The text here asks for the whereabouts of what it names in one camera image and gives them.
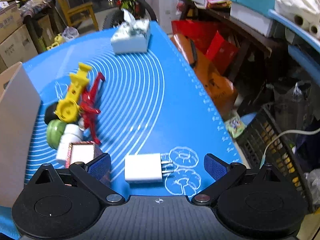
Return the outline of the black plastic crate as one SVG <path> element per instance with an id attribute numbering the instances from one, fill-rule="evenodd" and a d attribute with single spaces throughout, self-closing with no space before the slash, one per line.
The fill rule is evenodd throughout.
<path id="1" fill-rule="evenodd" d="M 253 120 L 236 139 L 242 153 L 252 168 L 259 168 L 261 160 L 273 164 L 294 185 L 308 204 L 309 212 L 319 213 L 319 205 L 313 204 L 303 170 L 289 144 L 287 135 L 271 115 L 270 108 L 263 106 Z"/>

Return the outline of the red plastic toy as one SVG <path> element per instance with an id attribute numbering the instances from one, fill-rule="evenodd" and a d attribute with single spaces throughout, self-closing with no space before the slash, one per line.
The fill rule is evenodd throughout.
<path id="1" fill-rule="evenodd" d="M 81 102 L 80 102 L 80 115 L 82 118 L 82 126 L 84 129 L 90 129 L 91 137 L 96 144 L 100 144 L 95 132 L 95 120 L 96 117 L 101 113 L 101 110 L 95 107 L 95 97 L 98 92 L 99 82 L 105 81 L 105 77 L 102 72 L 97 74 L 93 85 L 90 90 L 87 86 L 82 91 Z"/>

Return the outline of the black round object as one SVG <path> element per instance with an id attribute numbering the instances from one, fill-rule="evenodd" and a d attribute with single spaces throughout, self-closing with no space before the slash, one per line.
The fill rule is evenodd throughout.
<path id="1" fill-rule="evenodd" d="M 55 111 L 57 108 L 58 102 L 54 102 L 46 108 L 44 114 L 44 123 L 49 124 L 52 120 L 58 120 L 59 117 L 56 115 Z"/>

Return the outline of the red-rimmed white box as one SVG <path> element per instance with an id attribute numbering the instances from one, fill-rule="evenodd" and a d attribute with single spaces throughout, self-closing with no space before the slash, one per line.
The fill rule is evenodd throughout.
<path id="1" fill-rule="evenodd" d="M 71 142 L 69 144 L 65 167 L 76 162 L 89 163 L 103 152 L 94 141 Z"/>

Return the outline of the stacked cardboard boxes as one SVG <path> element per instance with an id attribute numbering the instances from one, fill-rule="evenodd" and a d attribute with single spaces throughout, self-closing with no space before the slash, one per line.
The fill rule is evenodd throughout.
<path id="1" fill-rule="evenodd" d="M 1 9 L 1 72 L 17 62 L 26 62 L 38 55 L 29 31 L 22 23 L 15 3 Z"/>

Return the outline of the white bag with rolls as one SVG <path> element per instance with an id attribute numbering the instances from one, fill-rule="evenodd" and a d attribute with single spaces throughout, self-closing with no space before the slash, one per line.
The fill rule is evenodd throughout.
<path id="1" fill-rule="evenodd" d="M 319 0 L 274 0 L 274 10 L 319 39 Z"/>

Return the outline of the white tissue box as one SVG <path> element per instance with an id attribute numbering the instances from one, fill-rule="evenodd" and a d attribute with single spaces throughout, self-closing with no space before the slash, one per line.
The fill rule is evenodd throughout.
<path id="1" fill-rule="evenodd" d="M 150 21 L 147 18 L 136 20 L 126 9 L 124 22 L 111 37 L 111 45 L 115 54 L 146 53 L 150 39 Z"/>

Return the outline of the green round toy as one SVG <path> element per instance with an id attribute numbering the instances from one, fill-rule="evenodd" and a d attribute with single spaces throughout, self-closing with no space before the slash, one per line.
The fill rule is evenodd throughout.
<path id="1" fill-rule="evenodd" d="M 60 119 L 55 119 L 49 122 L 46 131 L 47 144 L 49 147 L 57 150 L 66 125 L 67 124 Z"/>

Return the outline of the bicycle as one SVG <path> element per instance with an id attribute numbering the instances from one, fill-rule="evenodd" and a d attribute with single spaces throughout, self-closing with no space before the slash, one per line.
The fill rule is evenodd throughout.
<path id="1" fill-rule="evenodd" d="M 130 12 L 136 20 L 148 19 L 157 22 L 154 10 L 145 0 L 117 0 L 116 6 L 118 9 L 105 17 L 102 29 L 120 26 L 124 22 L 123 9 Z"/>

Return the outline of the yellow plastic toy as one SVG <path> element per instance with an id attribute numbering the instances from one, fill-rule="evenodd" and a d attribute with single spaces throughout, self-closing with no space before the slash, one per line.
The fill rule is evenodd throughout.
<path id="1" fill-rule="evenodd" d="M 75 122 L 78 119 L 80 107 L 78 101 L 84 88 L 89 84 L 88 72 L 92 67 L 79 62 L 79 68 L 76 73 L 70 73 L 71 83 L 68 87 L 67 94 L 64 99 L 59 100 L 55 114 L 66 123 Z"/>

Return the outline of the white power adapter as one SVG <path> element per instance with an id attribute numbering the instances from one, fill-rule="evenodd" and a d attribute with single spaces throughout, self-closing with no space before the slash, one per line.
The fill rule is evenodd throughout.
<path id="1" fill-rule="evenodd" d="M 163 174 L 162 165 L 172 164 L 170 160 L 162 160 L 160 153 L 127 155 L 124 161 L 125 181 L 129 184 L 161 183 Z"/>

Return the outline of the beige storage bin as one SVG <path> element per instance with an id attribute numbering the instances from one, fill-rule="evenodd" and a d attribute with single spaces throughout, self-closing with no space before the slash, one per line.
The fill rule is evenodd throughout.
<path id="1" fill-rule="evenodd" d="M 31 135 L 41 99 L 22 63 L 1 73 L 1 206 L 12 207 L 24 187 Z"/>

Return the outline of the blue silicone mat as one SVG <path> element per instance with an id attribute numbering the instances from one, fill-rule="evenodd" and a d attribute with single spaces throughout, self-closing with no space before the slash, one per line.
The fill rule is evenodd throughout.
<path id="1" fill-rule="evenodd" d="M 115 55 L 112 29 L 89 34 L 43 53 L 23 64 L 43 104 L 56 99 L 55 87 L 67 82 L 79 62 L 92 66 L 106 78 L 99 93 L 97 133 L 102 149 L 111 156 L 112 190 L 123 204 L 101 204 L 87 190 L 68 186 L 73 198 L 48 200 L 52 211 L 41 215 L 34 206 L 1 208 L 1 234 L 19 238 L 17 224 L 44 230 L 46 239 L 64 229 L 74 239 L 230 239 L 231 234 L 208 207 L 189 198 L 213 183 L 203 168 L 212 153 L 230 163 L 240 155 L 204 86 L 168 36 L 151 24 L 145 54 Z M 129 184 L 125 181 L 127 155 L 160 153 L 161 183 Z"/>

